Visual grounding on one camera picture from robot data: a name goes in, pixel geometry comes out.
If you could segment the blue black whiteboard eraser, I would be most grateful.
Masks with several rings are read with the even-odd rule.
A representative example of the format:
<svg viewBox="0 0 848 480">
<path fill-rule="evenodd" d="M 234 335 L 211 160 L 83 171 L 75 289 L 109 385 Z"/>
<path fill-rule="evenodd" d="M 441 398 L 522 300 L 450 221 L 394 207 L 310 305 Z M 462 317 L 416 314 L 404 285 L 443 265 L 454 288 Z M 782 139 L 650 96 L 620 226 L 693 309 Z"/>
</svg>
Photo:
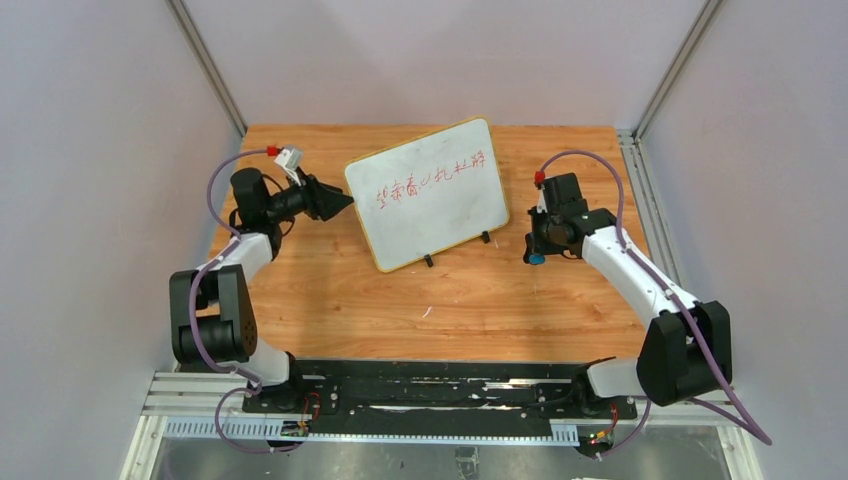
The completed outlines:
<svg viewBox="0 0 848 480">
<path fill-rule="evenodd" d="M 545 263 L 545 255 L 538 249 L 538 244 L 532 236 L 525 237 L 525 251 L 523 262 L 527 265 L 542 265 Z"/>
</svg>

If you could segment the yellow framed whiteboard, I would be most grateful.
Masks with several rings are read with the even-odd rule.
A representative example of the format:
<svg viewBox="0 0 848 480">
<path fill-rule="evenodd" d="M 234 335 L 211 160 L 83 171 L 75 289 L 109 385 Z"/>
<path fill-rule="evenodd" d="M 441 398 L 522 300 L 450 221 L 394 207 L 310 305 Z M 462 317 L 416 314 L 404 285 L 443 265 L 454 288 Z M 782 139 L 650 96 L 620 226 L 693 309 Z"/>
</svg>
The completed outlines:
<svg viewBox="0 0 848 480">
<path fill-rule="evenodd" d="M 483 117 L 354 159 L 344 179 L 383 273 L 478 239 L 510 218 Z"/>
</svg>

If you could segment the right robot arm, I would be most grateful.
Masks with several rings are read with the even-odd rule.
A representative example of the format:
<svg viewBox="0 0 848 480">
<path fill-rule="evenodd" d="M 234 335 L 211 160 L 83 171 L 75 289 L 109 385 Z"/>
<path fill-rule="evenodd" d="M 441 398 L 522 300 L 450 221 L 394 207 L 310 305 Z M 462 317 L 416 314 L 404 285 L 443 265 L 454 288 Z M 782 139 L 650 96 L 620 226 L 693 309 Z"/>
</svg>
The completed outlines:
<svg viewBox="0 0 848 480">
<path fill-rule="evenodd" d="M 550 256 L 584 260 L 616 289 L 646 328 L 639 354 L 581 366 L 581 401 L 645 397 L 668 406 L 718 391 L 732 379 L 730 315 L 718 301 L 703 302 L 673 282 L 619 228 L 607 209 L 592 210 L 575 174 L 537 172 L 539 201 L 529 209 L 531 230 L 523 256 L 541 265 Z"/>
</svg>

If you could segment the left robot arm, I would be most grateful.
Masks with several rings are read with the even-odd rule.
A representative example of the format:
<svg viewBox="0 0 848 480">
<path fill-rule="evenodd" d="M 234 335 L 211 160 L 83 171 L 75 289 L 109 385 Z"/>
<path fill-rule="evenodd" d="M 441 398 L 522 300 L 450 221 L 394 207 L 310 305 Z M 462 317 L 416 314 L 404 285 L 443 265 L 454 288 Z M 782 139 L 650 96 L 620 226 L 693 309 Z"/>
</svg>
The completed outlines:
<svg viewBox="0 0 848 480">
<path fill-rule="evenodd" d="M 227 221 L 229 243 L 214 259 L 169 280 L 171 344 L 181 365 L 235 373 L 247 379 L 251 394 L 292 408 L 307 395 L 305 380 L 291 353 L 259 337 L 248 284 L 280 253 L 283 224 L 300 214 L 328 221 L 354 200 L 301 168 L 276 193 L 268 189 L 271 181 L 256 168 L 231 176 L 236 207 Z"/>
</svg>

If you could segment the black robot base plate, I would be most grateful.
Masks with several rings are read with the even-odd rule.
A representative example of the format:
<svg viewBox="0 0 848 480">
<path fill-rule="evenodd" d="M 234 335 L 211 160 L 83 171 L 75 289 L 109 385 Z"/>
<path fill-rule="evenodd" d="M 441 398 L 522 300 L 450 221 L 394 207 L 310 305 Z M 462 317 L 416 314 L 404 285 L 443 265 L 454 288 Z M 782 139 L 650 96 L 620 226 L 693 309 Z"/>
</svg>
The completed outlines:
<svg viewBox="0 0 848 480">
<path fill-rule="evenodd" d="M 306 397 L 285 408 L 266 394 L 246 413 L 305 419 L 315 434 L 456 439 L 549 437 L 552 421 L 604 429 L 633 420 L 625 397 L 584 404 L 580 364 L 302 359 Z"/>
</svg>

